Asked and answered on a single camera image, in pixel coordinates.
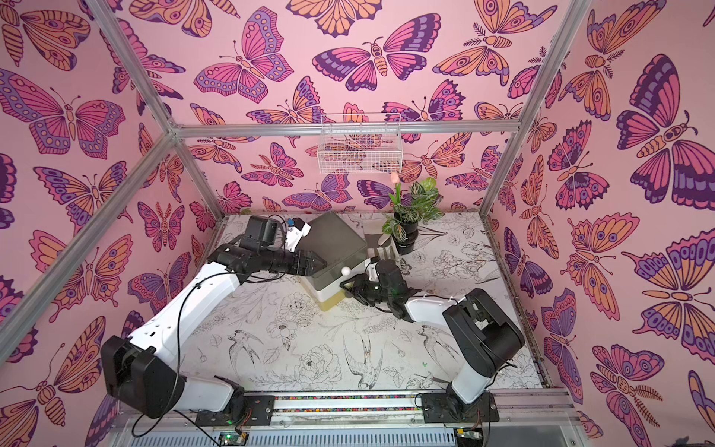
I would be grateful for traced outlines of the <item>grey cream three-drawer chest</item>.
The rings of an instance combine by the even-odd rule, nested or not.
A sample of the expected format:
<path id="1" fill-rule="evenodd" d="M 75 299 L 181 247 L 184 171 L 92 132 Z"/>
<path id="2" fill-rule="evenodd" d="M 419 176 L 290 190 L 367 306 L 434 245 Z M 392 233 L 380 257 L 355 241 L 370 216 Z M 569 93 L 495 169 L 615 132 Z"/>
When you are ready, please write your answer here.
<path id="1" fill-rule="evenodd" d="M 299 277 L 299 281 L 318 308 L 328 311 L 346 298 L 340 284 L 365 268 L 367 243 L 334 212 L 321 214 L 308 224 L 309 233 L 297 248 L 314 251 L 327 266 L 312 276 Z"/>

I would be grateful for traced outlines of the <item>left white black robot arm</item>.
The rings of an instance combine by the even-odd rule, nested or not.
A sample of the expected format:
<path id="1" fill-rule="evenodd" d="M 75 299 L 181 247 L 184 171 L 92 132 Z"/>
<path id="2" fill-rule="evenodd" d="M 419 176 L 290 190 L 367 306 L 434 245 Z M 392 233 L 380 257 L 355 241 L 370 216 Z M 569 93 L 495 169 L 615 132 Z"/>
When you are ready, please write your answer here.
<path id="1" fill-rule="evenodd" d="M 218 246 L 195 278 L 149 322 L 101 349 L 107 394 L 150 419 L 171 412 L 211 413 L 236 423 L 247 413 L 245 390 L 226 378 L 182 374 L 182 345 L 213 309 L 257 273 L 310 277 L 327 266 L 298 247 L 311 225 L 253 216 L 243 234 Z"/>

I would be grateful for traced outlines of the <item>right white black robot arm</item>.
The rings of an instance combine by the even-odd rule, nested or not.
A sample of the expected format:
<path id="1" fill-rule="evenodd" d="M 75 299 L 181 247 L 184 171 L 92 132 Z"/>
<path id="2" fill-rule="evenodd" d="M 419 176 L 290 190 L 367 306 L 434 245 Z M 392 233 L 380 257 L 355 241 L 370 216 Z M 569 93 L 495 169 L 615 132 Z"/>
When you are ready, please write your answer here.
<path id="1" fill-rule="evenodd" d="M 525 345 L 519 326 L 485 290 L 457 298 L 429 294 L 408 285 L 391 259 L 368 264 L 340 287 L 361 305 L 383 305 L 398 320 L 452 335 L 465 363 L 447 394 L 463 406 L 475 403 Z"/>

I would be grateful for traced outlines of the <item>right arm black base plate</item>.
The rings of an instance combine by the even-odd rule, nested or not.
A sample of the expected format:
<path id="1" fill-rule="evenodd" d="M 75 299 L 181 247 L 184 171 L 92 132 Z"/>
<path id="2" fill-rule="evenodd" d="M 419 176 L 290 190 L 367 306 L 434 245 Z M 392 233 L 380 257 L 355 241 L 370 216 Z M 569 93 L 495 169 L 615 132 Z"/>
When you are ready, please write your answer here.
<path id="1" fill-rule="evenodd" d="M 500 415 L 495 397 L 484 392 L 472 403 L 463 403 L 451 393 L 420 393 L 417 407 L 422 411 L 426 423 L 469 424 L 496 423 Z"/>

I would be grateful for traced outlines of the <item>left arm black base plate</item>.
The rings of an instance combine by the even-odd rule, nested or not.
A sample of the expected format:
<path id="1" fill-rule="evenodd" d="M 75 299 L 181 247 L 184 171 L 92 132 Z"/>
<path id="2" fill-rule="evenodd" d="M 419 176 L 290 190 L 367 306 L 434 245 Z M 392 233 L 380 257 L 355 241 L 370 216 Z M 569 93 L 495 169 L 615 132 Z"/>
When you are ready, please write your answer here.
<path id="1" fill-rule="evenodd" d="M 242 395 L 230 400 L 221 412 L 202 410 L 196 414 L 200 427 L 265 427 L 271 424 L 276 397 L 273 395 Z"/>

